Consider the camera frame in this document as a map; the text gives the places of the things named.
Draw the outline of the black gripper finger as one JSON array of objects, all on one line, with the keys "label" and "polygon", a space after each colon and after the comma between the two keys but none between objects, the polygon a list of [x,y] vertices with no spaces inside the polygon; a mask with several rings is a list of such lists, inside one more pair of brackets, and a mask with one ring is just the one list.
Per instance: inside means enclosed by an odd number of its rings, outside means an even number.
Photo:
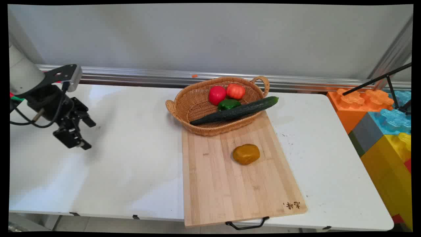
[{"label": "black gripper finger", "polygon": [[84,122],[88,127],[95,127],[96,123],[92,120],[88,113],[88,107],[80,102],[76,97],[71,98],[73,108],[70,111],[70,118],[74,125],[79,128],[80,121]]},{"label": "black gripper finger", "polygon": [[80,120],[88,127],[92,127],[92,119],[88,115],[70,115],[62,119],[59,128],[53,132],[54,137],[68,148],[80,147],[84,150],[92,148],[92,145],[84,140],[80,133]]}]

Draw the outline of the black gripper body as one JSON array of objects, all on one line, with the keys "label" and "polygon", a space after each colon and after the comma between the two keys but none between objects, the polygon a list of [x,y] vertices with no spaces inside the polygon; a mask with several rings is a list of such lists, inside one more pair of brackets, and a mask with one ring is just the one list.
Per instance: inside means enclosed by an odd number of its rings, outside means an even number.
[{"label": "black gripper body", "polygon": [[[48,85],[30,93],[28,106],[37,113],[44,109],[41,116],[51,122],[57,112],[62,95],[63,91],[57,85]],[[71,124],[70,114],[74,108],[75,99],[65,95],[59,115],[54,121],[57,124]]]}]

